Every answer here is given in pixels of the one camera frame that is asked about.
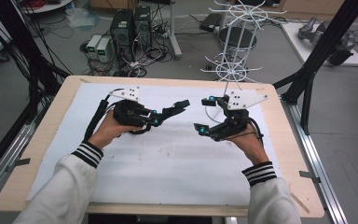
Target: white device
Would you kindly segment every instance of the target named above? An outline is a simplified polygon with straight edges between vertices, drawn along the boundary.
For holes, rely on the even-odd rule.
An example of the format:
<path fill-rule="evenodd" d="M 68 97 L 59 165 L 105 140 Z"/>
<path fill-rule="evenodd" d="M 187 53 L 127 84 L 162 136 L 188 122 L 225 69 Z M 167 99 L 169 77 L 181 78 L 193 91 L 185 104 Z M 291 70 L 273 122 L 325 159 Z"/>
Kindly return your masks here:
<path fill-rule="evenodd" d="M 131 89 L 117 90 L 117 91 L 110 91 L 109 95 L 138 102 L 139 101 L 139 87 L 131 88 Z"/>
<path fill-rule="evenodd" d="M 102 36 L 101 35 L 94 35 L 92 39 L 87 44 L 87 51 L 89 52 L 89 57 L 93 60 L 99 60 L 97 47 L 100 43 Z"/>
<path fill-rule="evenodd" d="M 109 37 L 103 37 L 97 47 L 98 58 L 101 63 L 108 63 L 113 56 L 112 43 Z"/>
<path fill-rule="evenodd" d="M 257 105 L 269 97 L 258 93 L 246 91 L 232 91 L 229 95 L 228 110 L 246 109 L 252 105 Z"/>

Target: white sleeve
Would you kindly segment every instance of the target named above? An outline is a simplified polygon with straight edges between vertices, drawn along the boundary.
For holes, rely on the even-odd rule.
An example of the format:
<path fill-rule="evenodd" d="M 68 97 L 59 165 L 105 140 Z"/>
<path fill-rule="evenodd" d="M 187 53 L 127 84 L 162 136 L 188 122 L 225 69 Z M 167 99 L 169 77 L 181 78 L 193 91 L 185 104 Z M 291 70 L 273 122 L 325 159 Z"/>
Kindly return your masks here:
<path fill-rule="evenodd" d="M 14 223 L 81 223 L 103 157 L 100 149 L 83 142 L 56 164 L 53 177 L 39 190 Z"/>
<path fill-rule="evenodd" d="M 251 186 L 248 223 L 301 223 L 295 201 L 282 178 L 275 175 L 272 162 L 242 171 Z"/>

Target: cardboard box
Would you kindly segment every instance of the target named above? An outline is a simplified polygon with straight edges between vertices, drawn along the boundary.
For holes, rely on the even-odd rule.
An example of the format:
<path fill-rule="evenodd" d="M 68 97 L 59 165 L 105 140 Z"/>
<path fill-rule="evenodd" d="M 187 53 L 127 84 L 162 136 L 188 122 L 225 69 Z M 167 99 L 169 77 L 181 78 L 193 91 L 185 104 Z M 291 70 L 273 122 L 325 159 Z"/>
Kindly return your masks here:
<path fill-rule="evenodd" d="M 138 0 L 90 0 L 90 5 L 92 8 L 100 9 L 135 9 L 138 6 L 138 2 Z"/>

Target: white mounting bracket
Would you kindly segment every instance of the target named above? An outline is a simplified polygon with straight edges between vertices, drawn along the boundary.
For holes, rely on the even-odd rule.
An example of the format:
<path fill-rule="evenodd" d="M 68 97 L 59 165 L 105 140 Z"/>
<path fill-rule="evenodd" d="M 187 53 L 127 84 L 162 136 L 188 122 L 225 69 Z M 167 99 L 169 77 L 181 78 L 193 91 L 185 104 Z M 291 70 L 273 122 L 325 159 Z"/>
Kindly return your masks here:
<path fill-rule="evenodd" d="M 124 89 L 124 90 L 119 90 L 119 91 L 110 91 L 109 95 L 138 102 L 139 101 L 139 87 L 131 88 L 131 89 Z"/>
<path fill-rule="evenodd" d="M 269 98 L 267 95 L 250 93 L 246 91 L 232 91 L 228 96 L 228 110 L 246 109 L 252 105 L 257 105 Z"/>

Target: wrist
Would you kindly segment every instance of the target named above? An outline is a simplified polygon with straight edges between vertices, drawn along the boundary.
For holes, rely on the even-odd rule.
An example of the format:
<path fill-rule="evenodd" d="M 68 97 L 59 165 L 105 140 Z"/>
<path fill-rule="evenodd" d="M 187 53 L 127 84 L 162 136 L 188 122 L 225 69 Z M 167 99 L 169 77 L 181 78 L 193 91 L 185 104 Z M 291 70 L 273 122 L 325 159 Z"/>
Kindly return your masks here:
<path fill-rule="evenodd" d="M 269 161 L 266 151 L 255 136 L 244 136 L 234 143 L 245 153 L 253 165 Z"/>
<path fill-rule="evenodd" d="M 99 136 L 98 134 L 95 133 L 92 137 L 89 138 L 88 142 L 93 144 L 98 149 L 102 150 L 104 147 L 109 145 L 112 142 L 112 140 L 107 141 L 107 140 L 105 140 L 104 138 L 101 138 L 101 136 Z"/>

